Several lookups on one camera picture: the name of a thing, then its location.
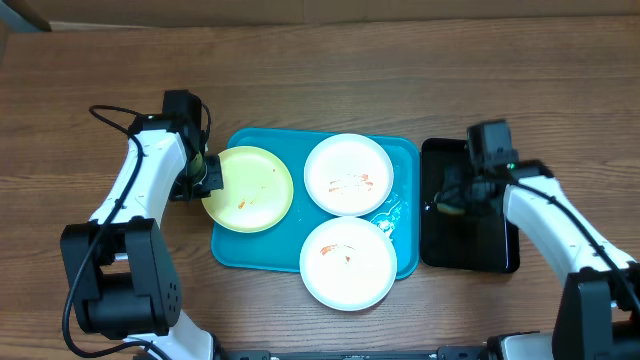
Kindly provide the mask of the green yellow sponge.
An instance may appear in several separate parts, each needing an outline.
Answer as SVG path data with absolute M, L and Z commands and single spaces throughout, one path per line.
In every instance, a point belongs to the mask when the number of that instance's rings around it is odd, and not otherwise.
M 459 202 L 437 201 L 435 207 L 439 212 L 450 216 L 461 216 L 466 213 L 466 206 Z

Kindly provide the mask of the yellow plate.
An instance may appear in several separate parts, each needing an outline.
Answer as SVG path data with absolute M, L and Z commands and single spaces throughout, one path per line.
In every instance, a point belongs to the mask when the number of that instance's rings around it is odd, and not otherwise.
M 274 154 L 236 146 L 219 154 L 223 187 L 202 200 L 216 224 L 239 233 L 267 230 L 287 214 L 294 196 L 292 176 Z

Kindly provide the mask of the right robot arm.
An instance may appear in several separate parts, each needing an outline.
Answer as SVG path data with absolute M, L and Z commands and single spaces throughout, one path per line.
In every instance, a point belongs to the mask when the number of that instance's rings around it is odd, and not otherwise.
M 509 125 L 488 121 L 463 140 L 432 138 L 421 154 L 420 255 L 430 266 L 511 273 L 525 234 L 562 283 L 554 329 L 441 347 L 441 359 L 636 359 L 639 263 L 573 206 L 539 159 L 522 160 Z

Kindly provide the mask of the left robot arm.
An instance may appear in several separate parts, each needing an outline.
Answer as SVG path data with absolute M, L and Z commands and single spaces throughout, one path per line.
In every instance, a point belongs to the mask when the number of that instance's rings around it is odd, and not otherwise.
M 182 309 L 161 232 L 168 202 L 207 198 L 223 186 L 220 160 L 207 152 L 210 110 L 187 90 L 167 90 L 160 113 L 132 115 L 111 191 L 87 222 L 61 235 L 69 282 L 63 339 L 82 358 L 138 347 L 150 359 L 221 359 L 216 337 Z

